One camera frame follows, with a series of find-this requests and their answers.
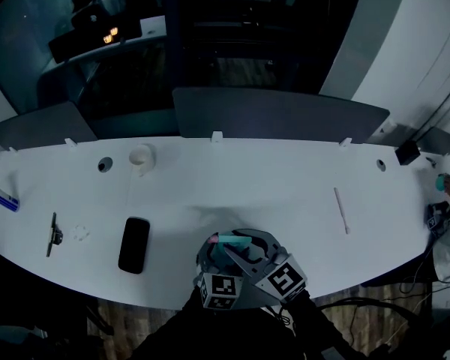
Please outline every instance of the cable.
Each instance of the cable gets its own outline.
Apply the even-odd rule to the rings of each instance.
[[[359,307],[364,307],[367,305],[373,305],[381,308],[389,308],[393,311],[400,314],[404,319],[407,319],[412,324],[421,324],[422,320],[414,313],[410,312],[408,309],[401,307],[400,305],[386,303],[380,300],[376,300],[375,298],[347,298],[344,300],[336,301],[335,303],[321,305],[318,307],[319,311],[322,311],[326,308],[338,307],[342,305],[358,305]]]
[[[416,272],[415,272],[415,275],[413,276],[413,283],[412,283],[412,287],[410,288],[410,290],[409,290],[408,292],[405,292],[404,290],[402,290],[402,285],[404,285],[404,281],[405,281],[406,279],[412,277],[412,276],[407,276],[407,277],[405,277],[405,278],[400,282],[400,286],[398,287],[398,289],[400,290],[400,292],[402,292],[402,293],[404,293],[404,294],[406,295],[407,293],[411,293],[411,292],[413,291],[413,288],[415,288],[415,284],[416,284],[416,281],[417,281],[417,275],[419,274],[420,269],[421,269],[422,266],[424,265],[425,260],[428,258],[428,256],[430,255],[430,253],[431,253],[432,250],[434,249],[434,245],[435,245],[435,242],[430,246],[430,248],[428,249],[427,254],[426,254],[425,257],[424,257],[424,259],[421,261],[420,265],[418,266],[418,268],[417,268],[417,270],[416,270]]]
[[[282,308],[280,308],[280,311],[278,313],[275,312],[273,308],[270,307],[269,305],[266,305],[265,308],[267,308],[267,311],[270,312],[273,315],[273,317],[275,317],[275,319],[280,320],[283,324],[285,324],[285,326],[290,325],[290,318],[288,316],[282,315],[282,313],[284,312],[283,306]]]
[[[429,293],[428,295],[426,295],[422,300],[420,300],[417,305],[415,306],[415,308],[413,308],[413,313],[415,313],[415,311],[417,310],[417,308],[420,306],[420,304],[422,302],[424,302],[425,300],[427,300],[430,296],[432,295],[432,292]],[[390,345],[390,342],[392,341],[392,339],[395,337],[395,335],[400,332],[400,330],[408,323],[408,321],[404,322],[402,325],[400,325],[398,327],[398,329],[394,332],[394,334],[385,342],[385,345]]]
[[[404,284],[404,281],[405,281],[406,279],[410,279],[410,278],[413,278],[413,276],[405,277],[405,278],[402,280],[402,282],[400,283],[400,286],[398,287],[398,289],[400,290],[400,292],[404,293],[405,295],[413,291],[413,288],[414,288],[415,285],[416,285],[416,279],[421,279],[423,283],[428,283],[428,282],[435,283],[435,282],[437,282],[437,283],[442,283],[442,284],[450,284],[450,281],[441,281],[441,280],[438,280],[438,279],[435,280],[435,279],[430,279],[430,278],[428,278],[428,277],[420,277],[420,276],[418,276],[418,277],[414,277],[412,288],[411,288],[408,292],[405,292],[405,291],[403,291],[403,290],[401,289],[401,287],[402,287],[402,285]]]
[[[411,297],[419,297],[419,296],[431,295],[432,293],[436,293],[436,292],[440,292],[440,291],[443,291],[443,290],[447,290],[449,288],[450,288],[450,286],[446,286],[445,288],[440,288],[440,289],[434,290],[432,292],[418,293],[416,295],[399,296],[399,297],[394,297],[394,298],[384,298],[381,301],[382,302],[393,302],[395,300],[408,299],[408,298],[411,298]]]
[[[350,344],[351,347],[353,347],[353,344],[355,344],[355,336],[353,335],[352,327],[353,327],[353,322],[355,321],[355,316],[357,314],[357,310],[359,309],[359,307],[360,307],[360,305],[357,305],[355,307],[355,310],[353,311],[352,322],[350,323],[350,327],[348,328],[348,332],[350,333],[350,336],[352,336],[352,343]]]

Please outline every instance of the curved desk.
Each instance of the curved desk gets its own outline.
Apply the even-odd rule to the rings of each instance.
[[[155,169],[132,171],[128,154],[153,146]],[[98,161],[110,156],[109,172]],[[0,254],[72,290],[153,308],[179,309],[190,296],[205,238],[233,228],[273,233],[297,259],[312,297],[375,278],[426,247],[424,209],[446,198],[434,188],[450,157],[422,155],[400,166],[380,145],[260,139],[111,139],[0,152]],[[377,167],[377,160],[385,172]],[[351,233],[335,198],[340,191]],[[64,233],[46,257],[53,212]],[[148,219],[142,274],[117,266],[125,221]]]

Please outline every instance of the black cable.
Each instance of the black cable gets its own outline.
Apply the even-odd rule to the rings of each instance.
[[[284,312],[284,307],[282,306],[282,308],[280,308],[280,311],[277,313],[273,310],[272,307],[270,307],[269,305],[266,305],[265,308],[267,308],[267,310],[277,319],[280,320],[283,324],[285,324],[285,326],[289,326],[290,325],[290,318],[288,316],[284,316],[282,315],[282,313]]]
[[[352,327],[353,327],[353,322],[355,321],[355,316],[357,314],[357,310],[359,309],[359,307],[360,307],[360,305],[357,305],[355,307],[355,310],[353,311],[352,322],[350,323],[350,327],[348,328],[348,332],[350,333],[350,336],[352,336],[352,343],[350,344],[351,347],[353,347],[353,344],[355,343],[355,336],[353,335]]]
[[[341,305],[358,305],[360,307],[364,307],[366,305],[373,305],[381,308],[389,308],[400,314],[404,319],[408,320],[409,323],[411,324],[422,323],[422,319],[419,316],[415,315],[413,312],[410,312],[408,309],[401,307],[400,305],[376,300],[375,298],[347,298],[344,300],[336,301],[335,303],[321,305],[318,307],[318,309],[319,311],[321,311],[326,308],[338,307]]]
[[[384,298],[382,300],[382,302],[393,302],[394,300],[408,299],[410,297],[426,296],[428,294],[440,292],[440,291],[443,291],[443,290],[447,290],[449,288],[450,288],[450,286],[446,286],[445,288],[440,288],[440,289],[434,290],[432,292],[418,293],[417,295],[399,296],[399,297],[394,297],[394,298]]]
[[[409,291],[406,291],[406,292],[405,292],[405,291],[402,290],[402,285],[408,284],[408,283],[404,283],[404,281],[405,281],[406,279],[413,278],[413,277],[414,277],[414,276],[407,276],[407,277],[405,277],[405,278],[402,280],[402,282],[400,283],[400,286],[398,287],[398,290],[399,290],[401,293],[404,293],[405,295],[407,295],[407,294],[409,294],[409,293],[411,293],[411,292],[413,291],[413,288],[415,288],[415,285],[416,285],[416,281],[414,281],[414,282],[412,283],[412,288],[410,288]],[[415,278],[415,280],[416,280],[416,279],[421,279],[422,282],[424,282],[424,283],[427,283],[427,282],[431,282],[431,283],[437,282],[437,283],[442,283],[442,284],[450,284],[450,281],[435,280],[435,279],[430,279],[430,278],[428,278],[428,277],[423,278],[423,277],[417,276],[417,277]]]
[[[418,268],[417,268],[415,274],[414,274],[413,276],[407,276],[407,277],[405,277],[405,278],[400,282],[400,286],[398,287],[398,290],[400,290],[400,292],[402,292],[403,294],[406,295],[406,294],[411,293],[411,292],[413,291],[413,288],[415,288],[415,284],[416,284],[416,280],[417,280],[417,275],[419,274],[420,269],[422,269],[422,266],[425,264],[425,260],[426,260],[426,259],[428,258],[428,256],[432,253],[432,251],[433,251],[433,249],[434,249],[434,246],[435,246],[435,243],[437,243],[437,240],[434,241],[434,242],[431,244],[430,248],[428,248],[428,252],[427,252],[427,254],[425,255],[424,259],[421,261],[420,265],[418,266]],[[406,279],[408,279],[408,278],[413,278],[413,283],[412,283],[412,287],[411,287],[408,291],[405,292],[405,291],[402,289],[402,286],[403,286],[404,284],[408,284],[408,283],[404,283],[404,281],[405,281]]]

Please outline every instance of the white cup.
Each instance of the white cup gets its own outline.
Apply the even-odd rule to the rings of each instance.
[[[155,167],[155,157],[152,149],[145,144],[139,144],[128,156],[128,160],[133,168],[138,172],[138,176],[143,176]]]

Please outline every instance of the smartphone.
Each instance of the smartphone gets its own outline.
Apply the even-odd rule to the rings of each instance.
[[[147,220],[138,217],[127,219],[118,258],[118,267],[122,271],[137,275],[142,273],[149,233],[150,223]]]

